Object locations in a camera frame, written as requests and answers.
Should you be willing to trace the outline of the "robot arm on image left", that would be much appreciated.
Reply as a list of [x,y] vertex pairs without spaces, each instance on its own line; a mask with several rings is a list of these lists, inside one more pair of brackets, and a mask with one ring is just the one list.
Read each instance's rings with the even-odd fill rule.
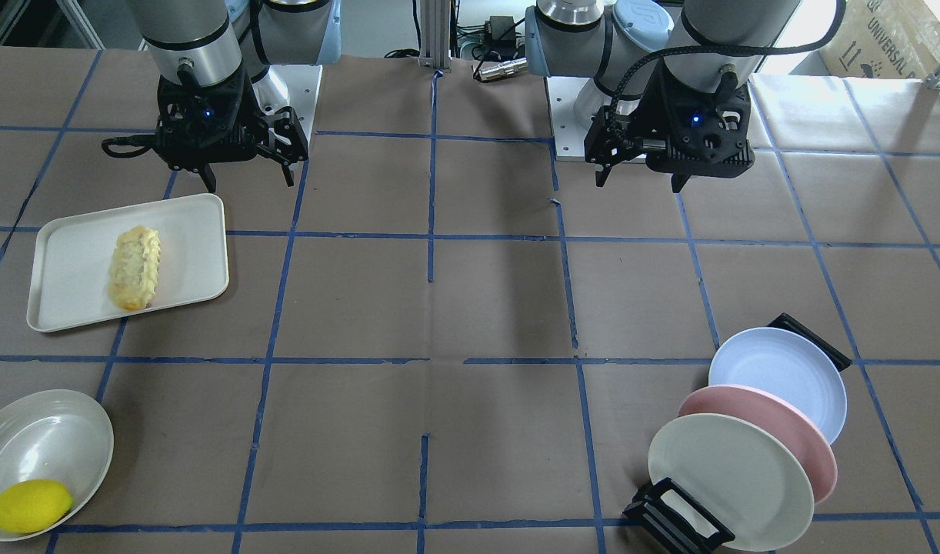
[[274,70],[340,59],[340,2],[132,1],[129,9],[160,73],[159,115],[151,134],[104,140],[105,154],[153,151],[210,193],[213,165],[262,157],[293,186],[308,133]]

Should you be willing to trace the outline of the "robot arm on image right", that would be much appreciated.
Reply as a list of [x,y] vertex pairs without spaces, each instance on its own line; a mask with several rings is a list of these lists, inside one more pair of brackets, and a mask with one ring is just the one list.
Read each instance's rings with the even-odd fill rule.
[[654,1],[537,1],[524,15],[525,56],[530,73],[589,78],[601,95],[583,140],[597,186],[643,157],[680,193],[689,179],[754,167],[748,80],[769,56],[827,45],[846,7],[826,11],[817,41],[780,46],[797,1],[685,1],[678,17]]

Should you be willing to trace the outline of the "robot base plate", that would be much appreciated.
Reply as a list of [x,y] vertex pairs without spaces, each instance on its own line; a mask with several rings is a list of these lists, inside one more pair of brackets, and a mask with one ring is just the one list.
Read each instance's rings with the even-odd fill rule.
[[305,137],[312,139],[313,119],[320,92],[321,65],[273,65],[260,78],[252,79],[259,108],[274,117],[283,108],[293,108]]
[[555,157],[561,162],[583,162],[584,139],[593,117],[600,106],[610,104],[610,97],[593,78],[548,77],[546,88]]

